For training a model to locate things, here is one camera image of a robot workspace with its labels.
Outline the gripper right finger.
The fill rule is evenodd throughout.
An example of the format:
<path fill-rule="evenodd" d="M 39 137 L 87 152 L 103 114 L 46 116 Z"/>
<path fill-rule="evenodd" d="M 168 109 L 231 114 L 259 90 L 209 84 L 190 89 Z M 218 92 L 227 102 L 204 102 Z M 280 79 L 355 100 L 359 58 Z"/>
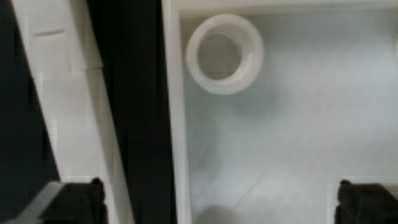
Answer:
<path fill-rule="evenodd" d="M 398 199 L 380 184 L 339 183 L 334 224 L 398 224 Z"/>

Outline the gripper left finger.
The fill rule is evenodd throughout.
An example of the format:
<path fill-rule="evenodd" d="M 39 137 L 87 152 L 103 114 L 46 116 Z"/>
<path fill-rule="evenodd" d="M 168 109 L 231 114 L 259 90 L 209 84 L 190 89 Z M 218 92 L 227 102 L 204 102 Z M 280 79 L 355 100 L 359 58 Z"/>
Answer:
<path fill-rule="evenodd" d="M 87 183 L 49 182 L 5 224 L 108 224 L 101 179 Z"/>

